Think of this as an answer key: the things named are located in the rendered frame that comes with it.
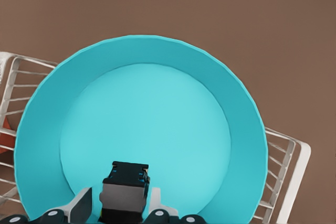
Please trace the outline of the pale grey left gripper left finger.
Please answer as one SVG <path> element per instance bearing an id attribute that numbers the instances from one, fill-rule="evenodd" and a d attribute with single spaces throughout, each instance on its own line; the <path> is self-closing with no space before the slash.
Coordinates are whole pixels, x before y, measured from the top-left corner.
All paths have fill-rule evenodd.
<path id="1" fill-rule="evenodd" d="M 49 209 L 40 218 L 39 224 L 85 224 L 92 212 L 92 188 L 82 189 L 66 205 Z"/>

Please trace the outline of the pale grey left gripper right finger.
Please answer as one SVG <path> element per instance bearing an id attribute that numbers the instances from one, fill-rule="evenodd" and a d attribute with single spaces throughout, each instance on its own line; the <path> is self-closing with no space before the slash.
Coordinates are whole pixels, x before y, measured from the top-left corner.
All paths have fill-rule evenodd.
<path id="1" fill-rule="evenodd" d="M 178 211 L 161 203 L 161 190 L 153 187 L 149 203 L 149 214 L 143 224 L 179 224 Z"/>

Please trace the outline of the black and grey button switch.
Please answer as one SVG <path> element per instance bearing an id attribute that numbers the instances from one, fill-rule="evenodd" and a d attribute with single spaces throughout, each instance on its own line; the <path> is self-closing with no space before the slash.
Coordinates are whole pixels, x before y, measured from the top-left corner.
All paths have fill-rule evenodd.
<path id="1" fill-rule="evenodd" d="M 146 207 L 150 177 L 148 164 L 114 161 L 103 179 L 99 221 L 104 224 L 140 224 Z"/>

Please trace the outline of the cyan round plate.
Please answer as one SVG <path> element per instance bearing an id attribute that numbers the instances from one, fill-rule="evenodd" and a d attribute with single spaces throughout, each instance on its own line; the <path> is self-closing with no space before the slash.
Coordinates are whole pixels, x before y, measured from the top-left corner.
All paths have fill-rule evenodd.
<path id="1" fill-rule="evenodd" d="M 147 164 L 150 187 L 181 216 L 248 224 L 267 177 L 257 106 L 219 60 L 185 42 L 132 35 L 101 41 L 60 63 L 21 118 L 15 179 L 37 218 L 93 189 L 114 161 Z"/>

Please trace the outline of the orange red block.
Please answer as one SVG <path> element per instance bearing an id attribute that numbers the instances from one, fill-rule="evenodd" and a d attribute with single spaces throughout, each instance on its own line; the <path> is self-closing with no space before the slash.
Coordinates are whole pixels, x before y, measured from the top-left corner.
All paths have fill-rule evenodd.
<path id="1" fill-rule="evenodd" d="M 3 127 L 5 129 L 12 130 L 12 127 L 10 126 L 7 117 L 4 120 Z M 3 133 L 0 133 L 0 145 L 4 145 L 10 148 L 15 147 L 15 137 L 11 135 L 6 135 Z M 8 149 L 0 147 L 0 154 L 9 151 Z"/>

